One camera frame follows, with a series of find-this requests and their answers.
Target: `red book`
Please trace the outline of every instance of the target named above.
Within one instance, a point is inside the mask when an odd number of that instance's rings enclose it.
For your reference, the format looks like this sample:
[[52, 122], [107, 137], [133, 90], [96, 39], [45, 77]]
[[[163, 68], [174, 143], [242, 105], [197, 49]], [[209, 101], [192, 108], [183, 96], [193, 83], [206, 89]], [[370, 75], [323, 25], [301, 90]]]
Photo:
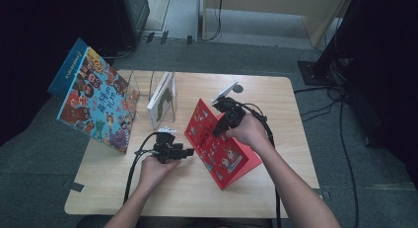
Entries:
[[200, 99], [184, 134], [223, 190], [261, 164], [261, 160], [237, 139], [227, 138], [225, 134], [218, 137], [212, 134], [221, 116], [214, 116]]

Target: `book spine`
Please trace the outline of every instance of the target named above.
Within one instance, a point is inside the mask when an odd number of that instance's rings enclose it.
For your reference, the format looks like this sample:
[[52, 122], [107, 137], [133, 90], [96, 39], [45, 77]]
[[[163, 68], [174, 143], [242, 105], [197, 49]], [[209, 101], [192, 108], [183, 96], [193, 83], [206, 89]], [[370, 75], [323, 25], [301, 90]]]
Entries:
[[68, 90], [75, 80], [88, 47], [89, 46], [80, 38], [77, 39], [51, 85], [48, 87], [47, 92], [49, 94], [60, 99], [66, 98]]

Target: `wooden table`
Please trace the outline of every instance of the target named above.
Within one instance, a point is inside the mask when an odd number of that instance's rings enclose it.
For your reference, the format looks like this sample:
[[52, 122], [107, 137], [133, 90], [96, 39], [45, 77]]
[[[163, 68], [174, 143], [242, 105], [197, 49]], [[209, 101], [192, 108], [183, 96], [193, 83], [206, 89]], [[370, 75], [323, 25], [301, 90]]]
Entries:
[[[128, 77], [131, 71], [120, 70]], [[127, 154], [90, 140], [75, 183], [84, 185], [81, 192], [71, 190], [65, 204], [69, 214], [114, 214], [123, 203], [129, 168], [134, 152], [152, 131], [146, 112], [151, 72], [134, 71], [140, 88], [137, 118], [133, 123]], [[220, 75], [176, 72], [177, 99], [175, 121], [167, 115], [161, 127], [176, 129], [174, 142], [191, 147], [184, 136], [199, 98], [210, 106], [218, 92], [238, 80], [244, 87], [240, 94], [232, 92], [229, 97], [242, 103], [253, 103], [268, 117], [276, 149], [290, 166], [312, 187], [319, 188], [313, 160], [304, 128], [299, 116], [291, 82], [284, 77], [261, 77], [243, 75]], [[144, 149], [151, 149], [155, 138]], [[131, 192], [139, 179], [138, 163], [132, 181]], [[263, 164], [220, 190], [206, 167], [195, 153], [182, 160], [166, 179], [156, 188], [143, 210], [143, 215], [183, 217], [246, 217], [275, 218], [275, 193]], [[281, 217], [287, 217], [281, 209]]]

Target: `left hand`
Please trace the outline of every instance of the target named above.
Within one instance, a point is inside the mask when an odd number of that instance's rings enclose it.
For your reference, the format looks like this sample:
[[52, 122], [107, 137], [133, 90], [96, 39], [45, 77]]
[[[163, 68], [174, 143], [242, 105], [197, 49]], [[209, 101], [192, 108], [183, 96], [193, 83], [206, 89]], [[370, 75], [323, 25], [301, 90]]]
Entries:
[[155, 156], [146, 157], [142, 161], [141, 175], [137, 188], [141, 187], [141, 190], [151, 191], [179, 164], [179, 160], [162, 164]]

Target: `colorful book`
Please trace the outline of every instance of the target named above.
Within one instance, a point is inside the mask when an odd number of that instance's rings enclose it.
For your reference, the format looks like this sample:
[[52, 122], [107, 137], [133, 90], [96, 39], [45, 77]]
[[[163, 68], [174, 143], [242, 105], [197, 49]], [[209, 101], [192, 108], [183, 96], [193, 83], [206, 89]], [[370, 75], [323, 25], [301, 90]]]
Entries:
[[126, 152], [139, 91], [80, 38], [48, 88], [64, 99], [57, 119]]
[[169, 109], [172, 109], [174, 114], [174, 99], [174, 73], [165, 72], [147, 106], [147, 110], [154, 129], [159, 127]]
[[221, 116], [214, 116], [200, 99], [184, 134], [219, 188], [223, 190], [261, 164], [261, 160], [255, 152], [237, 139], [227, 138], [225, 133], [218, 137], [212, 134]]

